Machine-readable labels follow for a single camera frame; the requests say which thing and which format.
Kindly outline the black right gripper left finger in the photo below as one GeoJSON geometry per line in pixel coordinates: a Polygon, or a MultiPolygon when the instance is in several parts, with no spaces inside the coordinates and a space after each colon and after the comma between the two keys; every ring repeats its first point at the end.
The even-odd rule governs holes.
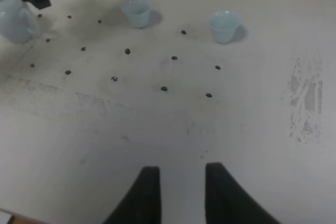
{"type": "Polygon", "coordinates": [[[104,223],[161,223],[160,169],[141,169],[132,187],[104,223]]]}

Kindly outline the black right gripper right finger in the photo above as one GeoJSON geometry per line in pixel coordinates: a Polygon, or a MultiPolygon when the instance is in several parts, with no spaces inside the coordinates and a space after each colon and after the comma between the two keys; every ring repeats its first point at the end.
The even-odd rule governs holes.
{"type": "Polygon", "coordinates": [[[205,167],[207,223],[278,223],[234,179],[221,163],[205,167]]]}

